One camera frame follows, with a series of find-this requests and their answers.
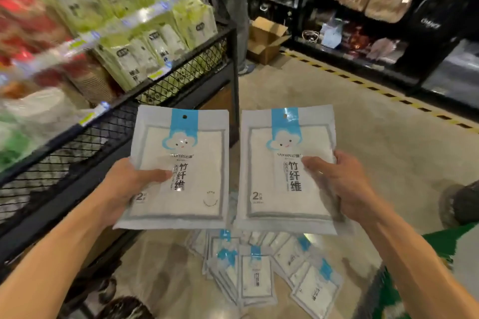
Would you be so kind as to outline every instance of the forearm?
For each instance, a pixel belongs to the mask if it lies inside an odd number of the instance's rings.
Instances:
[[[102,231],[101,208],[85,201],[39,241],[0,286],[3,318],[57,317],[72,281]]]
[[[479,318],[479,304],[426,242],[392,208],[381,204],[363,222],[412,319]]]

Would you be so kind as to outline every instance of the box flap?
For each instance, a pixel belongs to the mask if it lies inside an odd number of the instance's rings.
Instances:
[[[265,49],[266,46],[264,44],[257,43],[251,39],[248,40],[248,51],[254,54],[261,54]]]
[[[268,47],[274,47],[274,46],[280,46],[284,42],[286,42],[288,39],[290,39],[291,36],[282,36],[275,40],[273,43],[270,43]]]
[[[273,33],[278,37],[282,37],[284,33],[286,33],[286,31],[288,30],[287,26],[272,22],[271,20],[267,20],[266,18],[263,18],[261,16],[255,19],[252,26]]]

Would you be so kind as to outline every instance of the left hand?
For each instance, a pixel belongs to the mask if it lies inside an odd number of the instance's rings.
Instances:
[[[147,184],[163,183],[172,175],[171,171],[161,169],[137,170],[129,158],[123,158],[112,165],[105,179],[83,202],[99,209],[103,228],[111,226],[121,217],[132,196]]]

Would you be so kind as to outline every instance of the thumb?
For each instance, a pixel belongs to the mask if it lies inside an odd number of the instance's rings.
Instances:
[[[153,170],[139,170],[140,179],[145,183],[158,182],[163,183],[173,176],[170,170],[153,169]]]
[[[328,163],[317,156],[305,156],[301,161],[307,169],[320,171],[324,175],[329,175],[336,168],[335,164]]]

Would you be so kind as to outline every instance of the cloud logo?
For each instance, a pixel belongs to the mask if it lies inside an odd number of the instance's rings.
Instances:
[[[286,130],[279,130],[276,137],[267,142],[266,147],[270,150],[288,150],[296,147],[302,141],[298,134],[292,134]]]
[[[184,131],[176,131],[163,139],[162,145],[168,150],[178,150],[179,153],[194,147],[197,141],[194,136],[188,136]]]

